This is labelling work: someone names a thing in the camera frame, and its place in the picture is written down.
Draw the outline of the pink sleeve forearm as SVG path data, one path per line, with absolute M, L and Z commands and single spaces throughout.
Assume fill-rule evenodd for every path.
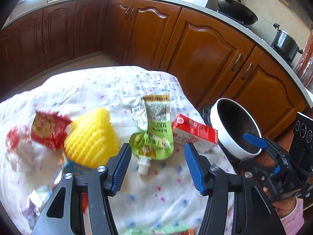
M 286 217 L 281 218 L 281 222 L 287 235 L 295 235 L 303 226 L 303 199 L 297 198 L 297 203 L 293 211 Z

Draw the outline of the right hand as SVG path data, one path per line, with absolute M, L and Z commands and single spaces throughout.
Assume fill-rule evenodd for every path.
M 273 202 L 272 205 L 279 218 L 282 219 L 288 216 L 295 209 L 297 205 L 297 198 L 296 196 L 289 197 L 281 201 Z

